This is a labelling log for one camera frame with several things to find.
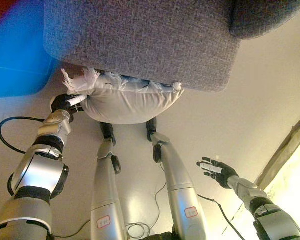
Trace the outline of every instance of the robot forearm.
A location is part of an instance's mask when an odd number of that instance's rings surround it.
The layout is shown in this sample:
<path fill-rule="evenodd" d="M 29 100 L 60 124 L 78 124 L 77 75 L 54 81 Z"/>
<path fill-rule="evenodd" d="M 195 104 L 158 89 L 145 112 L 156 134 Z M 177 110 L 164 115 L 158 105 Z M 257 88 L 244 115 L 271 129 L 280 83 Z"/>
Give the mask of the robot forearm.
<path fill-rule="evenodd" d="M 255 218 L 253 225 L 261 240 L 300 239 L 300 229 L 295 221 L 274 205 L 258 186 L 238 176 L 229 177 L 227 184 Z"/>
<path fill-rule="evenodd" d="M 9 178 L 11 198 L 0 210 L 0 240 L 53 239 L 50 199 L 59 195 L 69 168 L 62 163 L 71 114 L 55 110 Z"/>

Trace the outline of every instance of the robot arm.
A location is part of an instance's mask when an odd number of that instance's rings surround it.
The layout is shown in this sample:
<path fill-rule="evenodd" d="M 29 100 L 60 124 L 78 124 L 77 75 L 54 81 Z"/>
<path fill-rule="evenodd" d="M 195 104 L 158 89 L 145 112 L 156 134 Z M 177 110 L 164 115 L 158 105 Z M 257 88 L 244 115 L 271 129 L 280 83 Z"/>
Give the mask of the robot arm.
<path fill-rule="evenodd" d="M 61 98 L 71 100 L 64 95 Z M 78 100 L 72 100 L 73 104 L 61 98 L 52 103 L 52 113 L 9 178 L 12 197 L 0 209 L 0 240 L 54 239 L 50 199 L 62 192 L 68 177 L 62 152 L 71 132 L 72 114 L 78 111 L 72 107 Z"/>
<path fill-rule="evenodd" d="M 225 189 L 233 189 L 251 212 L 260 240 L 300 240 L 300 229 L 295 221 L 274 205 L 258 186 L 240 178 L 233 168 L 222 162 L 207 157 L 202 159 L 197 165 L 206 171 L 204 175 L 215 179 Z"/>

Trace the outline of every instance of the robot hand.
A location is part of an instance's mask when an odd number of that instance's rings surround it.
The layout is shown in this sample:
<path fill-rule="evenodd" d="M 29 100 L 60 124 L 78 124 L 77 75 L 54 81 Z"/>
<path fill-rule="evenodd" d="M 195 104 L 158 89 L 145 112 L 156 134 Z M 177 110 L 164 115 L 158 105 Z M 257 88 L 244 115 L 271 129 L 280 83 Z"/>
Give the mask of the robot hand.
<path fill-rule="evenodd" d="M 83 111 L 80 102 L 87 98 L 86 95 L 61 94 L 53 97 L 50 102 L 50 110 L 54 113 L 57 110 L 66 110 L 70 114 L 70 123 L 74 120 L 73 114 Z"/>
<path fill-rule="evenodd" d="M 202 160 L 203 161 L 198 161 L 196 165 L 201 169 L 206 170 L 204 175 L 215 179 L 224 189 L 230 189 L 228 186 L 228 179 L 230 177 L 239 177 L 236 170 L 223 162 L 219 162 L 208 157 L 203 157 Z"/>

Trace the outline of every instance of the black joint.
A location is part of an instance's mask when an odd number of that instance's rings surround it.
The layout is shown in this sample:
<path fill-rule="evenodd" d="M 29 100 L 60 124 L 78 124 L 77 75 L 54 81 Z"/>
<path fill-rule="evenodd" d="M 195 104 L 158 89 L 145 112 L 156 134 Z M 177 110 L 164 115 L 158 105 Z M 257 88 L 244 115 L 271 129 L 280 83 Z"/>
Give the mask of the black joint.
<path fill-rule="evenodd" d="M 266 197 L 256 197 L 251 200 L 250 202 L 250 213 L 252 213 L 253 216 L 255 216 L 255 212 L 257 211 L 258 208 L 264 205 L 269 205 L 273 204 L 272 201 L 270 201 Z"/>
<path fill-rule="evenodd" d="M 69 167 L 67 165 L 64 165 L 62 173 L 61 173 L 61 177 L 60 177 L 54 191 L 52 192 L 50 199 L 54 199 L 56 196 L 58 196 L 59 194 L 62 193 L 62 191 L 64 190 L 64 187 L 65 187 L 65 183 L 67 181 L 68 175 L 69 175 Z"/>
<path fill-rule="evenodd" d="M 161 145 L 153 146 L 153 160 L 158 164 L 161 162 Z"/>
<path fill-rule="evenodd" d="M 145 123 L 148 141 L 152 142 L 151 135 L 157 131 L 157 118 L 154 117 Z"/>
<path fill-rule="evenodd" d="M 14 191 L 12 190 L 12 186 L 11 186 L 13 177 L 14 177 L 14 174 L 12 173 L 11 176 L 9 177 L 8 184 L 7 184 L 8 192 L 11 196 L 13 196 L 15 194 Z"/>
<path fill-rule="evenodd" d="M 292 239 L 299 239 L 300 236 L 287 236 L 285 238 L 281 238 L 280 240 L 292 240 Z"/>
<path fill-rule="evenodd" d="M 112 155 L 111 162 L 112 162 L 112 165 L 114 168 L 115 175 L 118 175 L 119 173 L 121 173 L 121 164 L 119 162 L 119 158 L 115 155 Z"/>
<path fill-rule="evenodd" d="M 114 128 L 112 127 L 112 124 L 106 122 L 100 122 L 100 127 L 104 139 L 112 139 L 113 146 L 115 146 L 117 144 L 117 141 L 115 138 Z"/>
<path fill-rule="evenodd" d="M 0 229 L 4 229 L 8 226 L 8 223 L 3 223 L 3 224 L 0 224 Z"/>
<path fill-rule="evenodd" d="M 47 230 L 49 232 L 49 228 L 46 225 L 44 225 L 42 222 L 34 221 L 34 220 L 27 220 L 26 224 L 37 225 L 41 228 L 44 228 L 45 230 Z"/>
<path fill-rule="evenodd" d="M 50 205 L 50 191 L 37 186 L 23 186 L 14 196 L 14 199 L 32 198 L 41 199 Z"/>
<path fill-rule="evenodd" d="M 64 150 L 64 143 L 61 141 L 60 138 L 58 138 L 57 136 L 53 136 L 53 135 L 45 135 L 45 136 L 39 136 L 33 145 L 48 145 L 51 147 L 54 147 L 56 149 L 58 149 L 60 151 L 60 153 L 62 153 L 62 151 Z"/>
<path fill-rule="evenodd" d="M 255 221 L 253 223 L 253 226 L 256 230 L 256 234 L 259 237 L 260 240 L 271 240 L 265 230 L 265 228 L 262 226 L 262 224 L 259 221 Z"/>

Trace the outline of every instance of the gray fabric sofa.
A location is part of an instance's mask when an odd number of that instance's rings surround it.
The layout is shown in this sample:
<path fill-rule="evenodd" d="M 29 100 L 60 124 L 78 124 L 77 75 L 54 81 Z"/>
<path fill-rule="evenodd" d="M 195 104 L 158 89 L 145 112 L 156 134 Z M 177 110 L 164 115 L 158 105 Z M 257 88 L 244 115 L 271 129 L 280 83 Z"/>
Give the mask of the gray fabric sofa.
<path fill-rule="evenodd" d="M 241 39 L 299 11 L 300 0 L 46 0 L 43 45 L 71 64 L 218 92 Z"/>

